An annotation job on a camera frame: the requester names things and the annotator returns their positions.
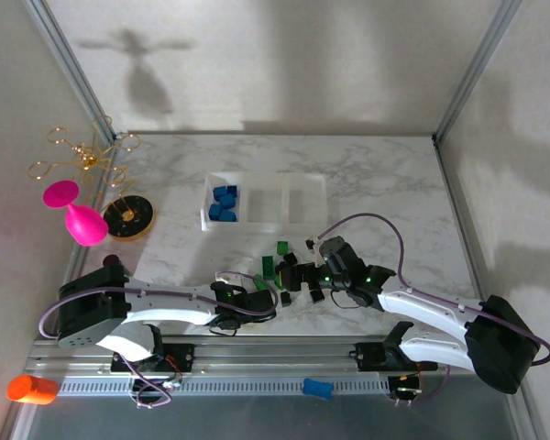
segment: green block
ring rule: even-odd
[[[271,255],[263,257],[263,280],[275,279],[275,264]]]
[[[277,242],[277,255],[287,255],[290,253],[290,245],[287,241]]]
[[[260,273],[256,273],[255,277],[263,278],[263,277],[261,277]],[[264,282],[261,282],[259,280],[253,279],[253,282],[255,283],[255,287],[257,288],[258,291],[265,291],[269,288],[269,286],[267,284],[265,284]]]
[[[275,285],[277,286],[277,288],[282,291],[283,290],[283,286],[281,286],[281,275],[276,275],[275,276],[275,280],[273,280],[275,282]]]

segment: blue plastic piece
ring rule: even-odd
[[[234,208],[237,204],[237,199],[232,194],[223,195],[220,197],[220,204],[222,205],[222,209]]]
[[[216,186],[213,190],[214,193],[214,200],[217,202],[220,200],[220,197],[223,195],[227,195],[226,187],[225,186]]]
[[[222,213],[222,206],[219,204],[211,204],[210,205],[210,211],[208,211],[208,216],[210,217],[210,220],[214,220],[217,222],[220,220],[220,214]]]
[[[326,399],[327,401],[332,399],[332,390],[334,385],[329,382],[319,382],[317,380],[304,379],[303,380],[303,394],[306,396],[316,396]]]
[[[235,222],[237,220],[237,215],[232,211],[227,211],[226,209],[222,210],[219,220],[221,222]]]

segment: orange cylinder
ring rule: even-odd
[[[10,381],[6,395],[15,402],[48,405],[55,400],[58,392],[57,382],[23,374]]]

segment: marble table surface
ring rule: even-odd
[[[116,164],[127,165],[137,182],[129,193],[147,197],[157,220],[134,242],[108,237],[88,252],[83,272],[117,254],[143,281],[196,286],[219,270],[260,273],[263,255],[275,255],[278,240],[289,241],[300,262],[313,260],[303,236],[248,236],[203,232],[200,206],[208,171],[314,172],[326,176],[328,223],[373,212],[400,229],[406,247],[404,276],[436,294],[474,298],[455,219],[429,137],[297,137],[238,135],[145,135]],[[114,200],[115,194],[107,198]],[[398,242],[382,222],[359,218],[339,227],[367,264],[396,269]],[[252,283],[245,283],[251,291]],[[292,293],[291,306],[277,318],[248,324],[241,335],[386,335],[402,316],[371,308],[344,310],[330,300],[313,304],[308,291]],[[343,292],[340,305],[355,305]],[[169,324],[164,334],[207,334],[207,327]]]

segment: black round base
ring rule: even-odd
[[[153,205],[140,195],[114,200],[104,210],[108,234],[117,240],[130,241],[143,237],[155,223]]]

